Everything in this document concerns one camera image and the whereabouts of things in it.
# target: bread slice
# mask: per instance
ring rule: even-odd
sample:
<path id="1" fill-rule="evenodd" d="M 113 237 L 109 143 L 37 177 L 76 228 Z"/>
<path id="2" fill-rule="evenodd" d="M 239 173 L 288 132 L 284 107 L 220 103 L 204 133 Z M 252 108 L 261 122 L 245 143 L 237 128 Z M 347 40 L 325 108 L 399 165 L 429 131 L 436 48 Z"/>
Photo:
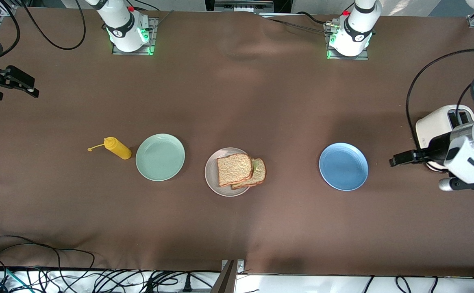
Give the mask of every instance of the bread slice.
<path id="1" fill-rule="evenodd" d="M 253 175 L 252 178 L 243 182 L 232 184 L 232 189 L 252 187 L 261 184 L 266 179 L 266 165 L 261 158 L 252 158 Z"/>
<path id="2" fill-rule="evenodd" d="M 217 158 L 219 186 L 237 184 L 252 178 L 252 158 L 247 154 L 233 154 Z"/>

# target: cable connector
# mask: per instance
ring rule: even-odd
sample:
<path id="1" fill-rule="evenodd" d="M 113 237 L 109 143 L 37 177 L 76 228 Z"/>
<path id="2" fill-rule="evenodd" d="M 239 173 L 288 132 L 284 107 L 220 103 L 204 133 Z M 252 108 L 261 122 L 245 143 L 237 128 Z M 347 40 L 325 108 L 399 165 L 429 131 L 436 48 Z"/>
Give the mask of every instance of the cable connector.
<path id="1" fill-rule="evenodd" d="M 188 273 L 187 274 L 187 280 L 185 281 L 185 287 L 183 288 L 183 292 L 192 292 L 192 285 L 190 285 L 190 276 L 192 274 Z"/>

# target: green plate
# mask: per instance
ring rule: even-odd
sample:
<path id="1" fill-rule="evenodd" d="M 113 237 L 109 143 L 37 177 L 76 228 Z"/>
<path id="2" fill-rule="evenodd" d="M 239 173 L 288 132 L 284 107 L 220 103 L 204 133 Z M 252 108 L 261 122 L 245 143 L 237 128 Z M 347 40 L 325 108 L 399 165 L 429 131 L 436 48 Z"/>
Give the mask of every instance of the green plate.
<path id="1" fill-rule="evenodd" d="M 185 148 L 175 136 L 153 135 L 136 153 L 136 167 L 146 179 L 165 181 L 174 177 L 185 162 Z"/>

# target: gray floor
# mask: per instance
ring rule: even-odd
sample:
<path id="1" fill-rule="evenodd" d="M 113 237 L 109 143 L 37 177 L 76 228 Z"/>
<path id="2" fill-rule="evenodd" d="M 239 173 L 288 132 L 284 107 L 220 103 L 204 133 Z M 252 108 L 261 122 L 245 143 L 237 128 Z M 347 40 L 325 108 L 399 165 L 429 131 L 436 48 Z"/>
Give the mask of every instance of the gray floor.
<path id="1" fill-rule="evenodd" d="M 467 16 L 473 12 L 465 0 L 441 0 L 428 16 Z"/>

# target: white plate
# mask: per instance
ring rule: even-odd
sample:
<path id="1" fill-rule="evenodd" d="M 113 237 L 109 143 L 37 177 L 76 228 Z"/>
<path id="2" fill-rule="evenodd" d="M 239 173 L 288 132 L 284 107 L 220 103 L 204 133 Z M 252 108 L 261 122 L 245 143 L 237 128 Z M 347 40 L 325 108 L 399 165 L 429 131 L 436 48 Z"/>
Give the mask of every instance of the white plate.
<path id="1" fill-rule="evenodd" d="M 237 148 L 224 148 L 214 152 L 213 155 L 211 155 L 211 157 L 206 162 L 205 178 L 206 183 L 215 193 L 224 197 L 236 197 L 237 195 L 241 195 L 248 190 L 249 187 L 238 188 L 235 190 L 232 190 L 231 186 L 220 187 L 219 169 L 217 168 L 217 158 L 245 153 L 245 151 L 239 150 Z"/>

